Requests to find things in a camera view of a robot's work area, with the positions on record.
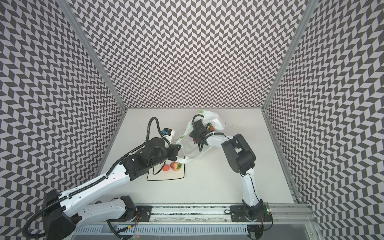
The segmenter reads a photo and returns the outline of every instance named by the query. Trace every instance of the tomato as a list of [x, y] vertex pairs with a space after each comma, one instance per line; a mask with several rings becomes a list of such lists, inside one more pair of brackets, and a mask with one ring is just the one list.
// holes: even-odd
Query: tomato
[[163, 171], [168, 171], [169, 170], [169, 165], [166, 164], [164, 167], [163, 167]]

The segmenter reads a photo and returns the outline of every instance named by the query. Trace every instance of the mounting plate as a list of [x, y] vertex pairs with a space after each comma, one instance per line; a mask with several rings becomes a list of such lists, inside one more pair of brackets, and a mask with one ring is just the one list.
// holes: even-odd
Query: mounting plate
[[152, 206], [136, 206], [137, 210], [140, 212], [140, 217], [137, 220], [138, 222], [149, 222], [149, 218], [151, 217]]
[[[245, 217], [244, 208], [241, 205], [232, 205], [229, 207], [229, 209], [231, 211], [232, 222], [262, 222], [261, 215], [255, 221], [248, 220]], [[265, 205], [263, 206], [263, 209], [264, 209], [264, 214], [263, 214], [264, 222], [271, 222], [272, 215], [267, 212], [266, 210], [267, 208]]]

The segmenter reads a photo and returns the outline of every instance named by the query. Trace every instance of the metal frame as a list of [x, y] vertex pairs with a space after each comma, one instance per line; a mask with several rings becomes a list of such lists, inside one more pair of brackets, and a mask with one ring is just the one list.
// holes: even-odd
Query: metal frame
[[92, 60], [96, 69], [99, 71], [101, 75], [101, 79], [103, 80], [103, 82], [105, 83], [109, 91], [111, 92], [112, 96], [115, 98], [117, 104], [122, 110], [126, 110], [127, 108], [125, 107], [123, 100], [121, 99], [119, 93], [117, 92], [115, 86], [113, 85], [111, 79], [109, 78], [107, 71], [105, 70], [103, 64], [101, 63], [96, 52], [94, 51], [94, 48], [91, 46], [91, 43], [89, 42], [87, 36], [83, 31], [83, 28], [80, 26], [80, 23], [77, 21], [77, 18], [72, 12], [69, 6], [68, 0], [56, 0], [56, 2], [61, 8], [61, 10], [63, 11], [64, 16], [68, 20], [77, 38], [79, 39], [80, 43], [83, 45], [85, 51], [88, 53], [89, 58]]
[[262, 109], [265, 110], [268, 108], [269, 104], [272, 101], [273, 96], [276, 93], [276, 90], [283, 79], [283, 76], [285, 74], [285, 70], [287, 69], [293, 54], [295, 53], [299, 42], [301, 40], [301, 37], [303, 36], [303, 33], [305, 32], [305, 29], [307, 28], [308, 23], [310, 22], [310, 19], [312, 17], [312, 14], [314, 13], [316, 6], [318, 4], [318, 0], [309, 0], [307, 7], [304, 10], [303, 17], [300, 20], [299, 26], [296, 29], [295, 34], [293, 35], [293, 39], [291, 41], [291, 44], [288, 47], [287, 53], [283, 59], [283, 62], [281, 63], [281, 66], [279, 70], [277, 71], [276, 78], [272, 83], [271, 89], [269, 90], [269, 93], [265, 99], [265, 102], [263, 104]]
[[259, 109], [262, 107], [188, 107], [188, 108], [128, 108], [128, 109], [249, 109], [249, 108], [255, 108]]
[[273, 128], [272, 128], [271, 122], [269, 121], [268, 115], [266, 114], [265, 111], [262, 111], [262, 113], [263, 113], [263, 117], [265, 120], [265, 124], [266, 124], [268, 131], [269, 131], [269, 134], [271, 136], [273, 146], [275, 147], [277, 157], [280, 161], [281, 168], [283, 169], [285, 179], [288, 183], [288, 187], [290, 188], [291, 191], [293, 191], [293, 195], [295, 197], [294, 200], [296, 200], [298, 203], [302, 203], [301, 195], [299, 193], [299, 190], [296, 187], [295, 181], [293, 180], [291, 171], [289, 170], [289, 167], [288, 167], [288, 163], [287, 163], [285, 156], [283, 154], [281, 145], [280, 145], [279, 141], [277, 140], [276, 134], [273, 131]]
[[120, 130], [120, 127], [121, 127], [122, 123], [124, 122], [124, 118], [127, 115], [127, 112], [128, 112], [128, 110], [124, 110], [123, 111], [123, 114], [121, 115], [121, 118], [119, 120], [119, 123], [118, 123], [116, 129], [115, 129], [115, 132], [113, 133], [113, 137], [112, 137], [111, 141], [108, 143], [107, 150], [105, 151], [104, 156], [100, 160], [99, 167], [96, 170], [95, 176], [98, 176], [98, 175], [100, 175], [102, 173], [101, 171], [102, 171], [102, 169], [104, 167], [105, 162], [107, 161], [107, 157], [109, 155], [109, 152], [112, 149], [113, 143], [115, 142], [115, 139], [116, 139], [116, 137], [117, 137], [117, 135], [119, 133], [119, 130]]
[[[233, 204], [150, 204], [149, 222], [140, 222], [136, 230], [140, 235], [188, 236], [188, 235], [246, 235], [247, 225], [261, 222], [232, 222], [225, 210]], [[303, 224], [310, 240], [323, 240], [316, 218], [309, 204], [269, 204], [273, 224]], [[117, 229], [133, 223], [114, 223]], [[132, 229], [120, 233], [132, 235]], [[73, 235], [112, 235], [105, 224], [92, 224], [78, 228]]]

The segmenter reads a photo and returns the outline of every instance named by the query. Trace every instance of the black cable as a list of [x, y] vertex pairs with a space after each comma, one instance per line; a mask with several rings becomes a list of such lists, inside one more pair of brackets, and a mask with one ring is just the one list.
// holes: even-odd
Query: black cable
[[[90, 187], [93, 187], [95, 186], [96, 184], [98, 184], [99, 182], [103, 181], [106, 177], [105, 176], [102, 176], [100, 179], [98, 179], [97, 181], [85, 186], [85, 187], [82, 187], [80, 188], [79, 190], [76, 190], [72, 193], [70, 193], [68, 196], [71, 198], [73, 195], [75, 194], [78, 194]], [[55, 205], [59, 204], [60, 202], [66, 200], [68, 197], [67, 196], [64, 196], [64, 197], [61, 197], [57, 200], [55, 200], [54, 202], [52, 202], [51, 204], [48, 204], [47, 206], [45, 206], [44, 208], [42, 208], [41, 210], [39, 210], [37, 213], [33, 214], [32, 217], [30, 217], [27, 222], [25, 223], [24, 227], [23, 227], [23, 236], [25, 236], [26, 238], [41, 238], [41, 237], [45, 237], [45, 232], [44, 233], [39, 233], [39, 234], [33, 234], [33, 233], [29, 233], [28, 232], [28, 229], [29, 229], [29, 226], [31, 225], [31, 223], [33, 221], [35, 221], [36, 219], [38, 219], [43, 213], [45, 213], [48, 209], [54, 207]]]
[[[251, 175], [249, 173], [247, 173], [245, 175], [241, 174], [240, 169], [239, 169], [239, 173], [240, 173], [240, 176], [242, 176], [242, 177], [245, 177], [246, 175], [249, 175], [251, 177]], [[253, 192], [255, 193], [256, 199], [260, 202], [259, 198], [257, 197], [256, 191], [255, 191], [255, 186], [253, 185], [252, 178], [251, 178], [251, 183], [252, 183], [252, 188], [253, 188]]]
[[122, 237], [120, 234], [118, 234], [118, 233], [116, 232], [116, 230], [112, 227], [112, 224], [111, 224], [111, 222], [110, 222], [109, 220], [107, 220], [107, 224], [108, 224], [109, 228], [111, 229], [112, 233], [113, 233], [116, 237], [118, 237], [119, 239], [121, 239], [121, 240], [128, 240], [128, 239], [131, 238], [131, 237], [129, 237], [129, 238], [124, 238], [124, 237]]
[[197, 114], [197, 115], [193, 116], [193, 118], [192, 118], [192, 125], [195, 125], [195, 118], [196, 117], [203, 117], [204, 118], [204, 115]]
[[269, 226], [269, 228], [264, 229], [263, 231], [268, 231], [268, 230], [270, 230], [272, 226], [273, 226], [273, 218], [272, 218], [272, 223], [271, 223], [271, 225]]
[[109, 176], [111, 174], [111, 172], [113, 171], [113, 169], [121, 162], [121, 160], [123, 160], [124, 158], [128, 157], [129, 154], [133, 153], [134, 151], [142, 148], [143, 146], [145, 145], [145, 142], [142, 143], [140, 146], [137, 146], [135, 147], [134, 149], [130, 150], [129, 152], [127, 152], [124, 156], [122, 156], [121, 158], [119, 158], [117, 161], [115, 161], [111, 168], [108, 170], [108, 172], [106, 173], [107, 176]]
[[152, 174], [153, 174], [153, 175], [158, 174], [158, 173], [164, 168], [165, 165], [166, 165], [166, 163], [165, 163], [165, 161], [164, 161], [164, 165], [160, 168], [160, 170], [157, 171], [157, 173], [155, 173], [155, 167], [153, 167], [153, 168], [152, 168], [152, 169], [153, 169], [153, 170], [152, 170]]
[[169, 140], [168, 140], [166, 137], [164, 137], [163, 132], [160, 130], [159, 120], [157, 119], [157, 117], [152, 117], [152, 118], [149, 120], [148, 127], [147, 127], [147, 137], [145, 138], [145, 141], [148, 141], [148, 140], [149, 140], [149, 132], [150, 132], [150, 130], [151, 130], [151, 124], [152, 124], [152, 121], [153, 121], [153, 120], [156, 121], [157, 130], [159, 131], [159, 134], [160, 134], [161, 138], [164, 139], [164, 141], [167, 142], [168, 147], [170, 147], [170, 142], [169, 142]]
[[133, 226], [134, 226], [134, 224], [131, 224], [128, 227], [123, 227], [122, 229], [118, 230], [117, 233], [125, 232], [126, 230], [130, 229]]
[[230, 140], [229, 137], [227, 137], [223, 132], [215, 132], [214, 134], [215, 134], [215, 135], [223, 135], [223, 136], [226, 137], [228, 140]]
[[199, 144], [199, 152], [201, 152], [201, 151], [203, 150], [203, 147], [204, 147], [204, 144], [205, 144], [205, 141], [207, 140], [207, 138], [209, 138], [210, 136], [213, 136], [213, 135], [214, 135], [213, 133], [210, 133], [210, 134], [208, 134], [208, 135], [205, 136], [205, 138], [204, 138], [203, 143], [201, 144], [201, 146], [200, 146], [200, 144]]

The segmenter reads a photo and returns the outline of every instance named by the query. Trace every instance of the vent grille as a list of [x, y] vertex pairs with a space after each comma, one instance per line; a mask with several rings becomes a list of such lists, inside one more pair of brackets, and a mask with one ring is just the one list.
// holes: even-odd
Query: vent grille
[[[122, 229], [127, 225], [119, 225], [118, 229]], [[121, 235], [132, 235], [133, 229], [130, 228]], [[109, 235], [112, 234], [110, 229], [103, 225], [89, 225], [77, 229], [75, 235]], [[247, 225], [242, 224], [193, 224], [193, 225], [138, 225], [136, 226], [135, 234], [138, 235], [156, 235], [156, 236], [188, 236], [188, 235], [246, 235], [248, 234]]]

